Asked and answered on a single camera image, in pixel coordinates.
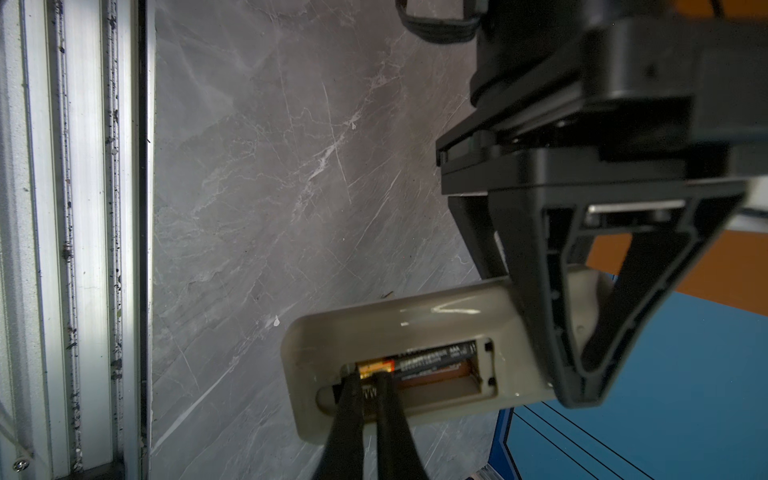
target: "blue panel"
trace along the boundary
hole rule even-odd
[[[595,478],[517,415],[512,418],[507,445],[524,480],[540,478],[593,480]]]
[[[768,319],[675,293],[605,404],[549,405],[656,480],[768,478],[767,379]]]
[[[584,431],[579,425],[571,422],[546,403],[535,403],[525,408],[530,410],[542,422],[548,424],[550,430],[555,430],[555,434],[550,433],[548,435],[549,439],[557,439],[558,436],[567,439],[569,442],[578,445],[578,448],[583,451],[583,455],[591,457],[593,462],[598,463],[602,468],[590,469],[598,478],[618,477],[624,480],[647,480],[648,477],[635,465],[632,465],[627,459],[614,452],[609,446],[600,443],[589,432]]]
[[[501,410],[496,419],[496,430],[493,433],[491,454],[488,456],[488,464],[502,476],[504,480],[519,480],[515,475],[515,464],[505,444],[509,433],[512,409]]]
[[[540,415],[528,407],[516,408],[515,414],[594,477],[601,480],[622,480],[622,477],[617,475],[613,469],[607,467],[600,459],[600,455],[596,455],[595,452],[591,452],[585,446],[579,445],[558,428],[562,427],[562,424],[568,423],[567,420],[554,413],[553,410],[547,410],[553,415]]]

